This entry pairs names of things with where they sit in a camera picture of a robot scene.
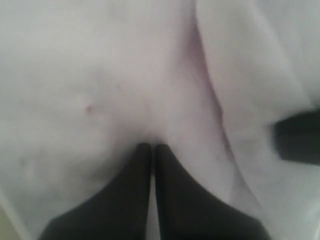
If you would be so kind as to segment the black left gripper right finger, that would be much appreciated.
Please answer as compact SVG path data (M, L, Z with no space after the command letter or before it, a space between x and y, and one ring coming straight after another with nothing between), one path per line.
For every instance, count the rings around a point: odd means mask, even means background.
M155 148L155 191L163 240L270 239L257 219L198 184L165 144Z

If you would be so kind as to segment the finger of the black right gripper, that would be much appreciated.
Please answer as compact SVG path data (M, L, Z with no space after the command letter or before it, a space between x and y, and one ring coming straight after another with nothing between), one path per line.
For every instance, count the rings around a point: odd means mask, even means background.
M273 146L285 161L320 164L320 110L299 112L275 123Z

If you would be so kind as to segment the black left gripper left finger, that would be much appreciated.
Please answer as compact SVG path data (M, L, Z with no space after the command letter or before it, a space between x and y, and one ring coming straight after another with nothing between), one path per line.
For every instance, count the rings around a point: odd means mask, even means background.
M54 218L41 240L144 240L152 148L138 144L120 173L92 198Z

